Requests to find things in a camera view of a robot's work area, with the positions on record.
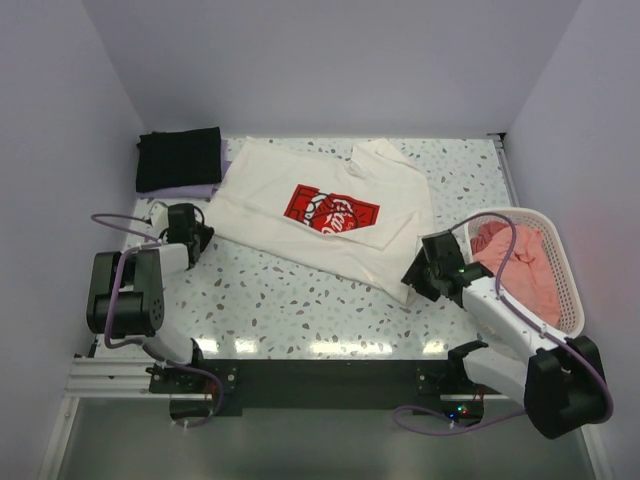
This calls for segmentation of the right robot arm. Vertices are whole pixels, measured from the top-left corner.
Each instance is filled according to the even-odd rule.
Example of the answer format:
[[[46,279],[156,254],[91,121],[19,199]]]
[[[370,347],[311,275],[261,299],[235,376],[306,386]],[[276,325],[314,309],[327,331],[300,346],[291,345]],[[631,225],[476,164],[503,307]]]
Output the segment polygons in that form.
[[[480,262],[466,263],[449,230],[423,238],[403,283],[487,321],[516,355],[506,357],[482,340],[460,345],[448,352],[439,386],[459,393],[476,385],[493,389],[519,403],[548,439],[606,422],[614,404],[598,347],[586,336],[563,335],[507,292],[502,276],[511,255],[505,252],[491,271]]]

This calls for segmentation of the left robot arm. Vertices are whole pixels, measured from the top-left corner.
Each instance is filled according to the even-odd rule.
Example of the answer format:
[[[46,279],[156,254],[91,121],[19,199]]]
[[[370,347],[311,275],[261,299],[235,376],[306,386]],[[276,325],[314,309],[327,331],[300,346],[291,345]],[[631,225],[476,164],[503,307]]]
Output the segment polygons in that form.
[[[144,217],[96,213],[91,220],[138,239],[124,250],[95,255],[86,322],[109,350],[137,347],[158,372],[172,373],[185,392],[214,376],[202,363],[197,342],[165,320],[165,280],[193,269],[213,238],[201,208],[192,203],[154,203]]]

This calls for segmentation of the white t shirt red print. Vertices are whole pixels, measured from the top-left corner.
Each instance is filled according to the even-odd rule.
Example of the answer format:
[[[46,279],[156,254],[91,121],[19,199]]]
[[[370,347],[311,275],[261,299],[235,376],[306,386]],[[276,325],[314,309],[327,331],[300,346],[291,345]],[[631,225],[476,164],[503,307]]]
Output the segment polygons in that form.
[[[218,236],[355,280],[408,305],[402,278],[434,232],[429,182],[387,139],[347,160],[248,138],[205,210]]]

